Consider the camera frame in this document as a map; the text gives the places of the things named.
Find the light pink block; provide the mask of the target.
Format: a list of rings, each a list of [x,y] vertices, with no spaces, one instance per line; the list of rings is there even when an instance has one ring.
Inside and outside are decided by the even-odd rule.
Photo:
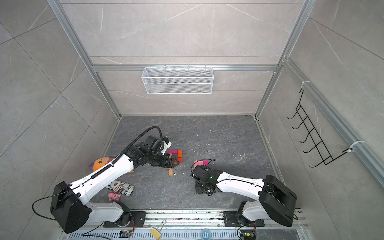
[[[204,161],[195,161],[194,162],[195,166],[201,166],[201,165],[204,165],[204,164],[205,164]]]

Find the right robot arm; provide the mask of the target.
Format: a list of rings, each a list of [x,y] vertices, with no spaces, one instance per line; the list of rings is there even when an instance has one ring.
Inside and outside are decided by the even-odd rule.
[[[297,195],[272,175],[249,179],[195,163],[191,177],[196,181],[196,192],[200,195],[211,196],[219,191],[252,199],[240,204],[233,218],[236,224],[250,226],[258,220],[270,218],[282,226],[291,227],[297,218]]]

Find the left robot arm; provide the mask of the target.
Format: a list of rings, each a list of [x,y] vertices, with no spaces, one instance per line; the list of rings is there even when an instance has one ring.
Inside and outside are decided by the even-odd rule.
[[[130,209],[122,202],[103,204],[93,203],[91,199],[114,180],[139,166],[149,164],[172,169],[179,165],[178,159],[166,154],[172,143],[165,136],[148,136],[145,141],[138,142],[152,129],[160,128],[154,126],[143,131],[117,157],[95,172],[70,184],[57,184],[50,196],[50,220],[57,222],[66,234],[93,223],[109,222],[123,228],[133,222]]]

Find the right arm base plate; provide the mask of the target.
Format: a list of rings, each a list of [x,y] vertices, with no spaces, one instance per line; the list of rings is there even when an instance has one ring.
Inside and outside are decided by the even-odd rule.
[[[241,211],[224,211],[223,218],[226,227],[264,227],[263,219],[250,221],[242,215]]]

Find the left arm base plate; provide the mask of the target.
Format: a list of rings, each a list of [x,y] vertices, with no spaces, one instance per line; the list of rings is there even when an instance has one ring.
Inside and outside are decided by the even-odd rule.
[[[130,214],[123,213],[117,222],[104,222],[104,228],[142,228],[146,220],[145,211],[133,211]]]

